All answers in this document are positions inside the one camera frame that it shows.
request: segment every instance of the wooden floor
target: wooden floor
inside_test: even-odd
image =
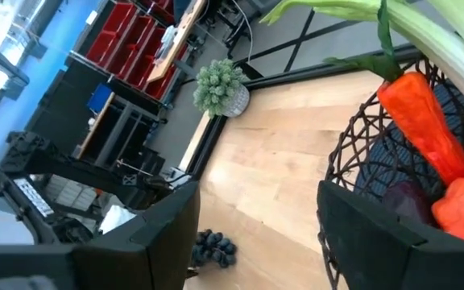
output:
[[[201,180],[200,228],[230,236],[238,264],[203,269],[188,290],[330,289],[317,241],[317,183],[339,133],[380,84],[355,72],[252,92],[246,112],[228,120]]]

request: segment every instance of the white label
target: white label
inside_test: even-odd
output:
[[[15,185],[21,189],[24,195],[30,200],[30,202],[37,208],[37,210],[42,214],[44,217],[55,213],[51,206],[40,196],[40,194],[35,190],[33,185],[31,185],[28,180],[25,178],[20,178],[14,180]]]

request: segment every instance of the black wicker basket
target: black wicker basket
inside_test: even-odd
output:
[[[442,105],[449,128],[464,147],[464,96],[424,56],[408,64],[424,73]],[[429,193],[431,202],[439,199],[445,185],[439,176],[391,122],[379,105],[376,95],[360,106],[359,112],[340,134],[338,146],[329,156],[325,179],[348,188],[353,193],[375,202],[381,200],[386,189],[395,182],[411,180]],[[326,233],[320,231],[325,268],[336,289],[338,265],[326,243]]]

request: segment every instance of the floor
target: floor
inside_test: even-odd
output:
[[[251,7],[244,0],[239,3],[248,15],[252,12]],[[450,28],[448,23],[426,1],[418,1],[414,5],[431,19],[437,20],[443,27]],[[254,21],[251,24],[254,36],[251,66],[264,76],[270,76],[282,73],[284,70],[320,64],[322,60],[330,56],[356,56],[380,49],[375,23],[346,22],[323,14],[315,14],[306,34],[319,31],[317,34],[320,36],[304,41],[297,49],[295,49],[296,45],[292,45],[278,52],[255,58],[255,55],[260,52],[299,38],[310,13],[311,10],[307,6],[297,6],[288,10],[277,23],[271,26]],[[220,39],[224,35],[224,27],[218,26],[212,34],[214,38]],[[400,45],[407,41],[394,33],[393,43]],[[250,49],[251,43],[247,39],[242,39],[234,49],[234,60],[247,58]],[[294,61],[288,65],[292,54],[295,54]],[[225,57],[226,49],[222,44],[208,37],[205,50],[197,58],[193,67],[198,70],[208,65],[211,60],[220,60]],[[193,105],[195,89],[195,83],[182,86],[174,101],[175,109],[168,113],[169,123],[156,133],[155,139],[150,144],[166,159],[164,165],[166,168],[176,167],[180,163],[201,119],[202,112],[199,112]]]

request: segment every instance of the green leaf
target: green leaf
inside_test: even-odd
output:
[[[402,68],[395,58],[395,49],[393,48],[392,33],[390,28],[390,18],[387,12],[387,0],[381,0],[380,8],[377,12],[377,36],[379,37],[380,45],[383,49],[384,55],[387,58],[387,63],[384,65],[387,69],[387,75],[383,77],[386,81],[396,81],[404,74]]]
[[[314,12],[321,13],[333,17],[338,17],[345,20],[355,21],[377,21],[377,15],[375,13],[366,12],[365,10],[354,9],[349,7],[314,7]]]
[[[327,64],[345,65],[350,68],[366,69],[377,76],[382,77],[386,81],[395,81],[402,76],[400,66],[395,66],[395,63],[388,59],[387,56],[359,56],[353,59],[340,60],[335,57],[330,57],[323,60]]]

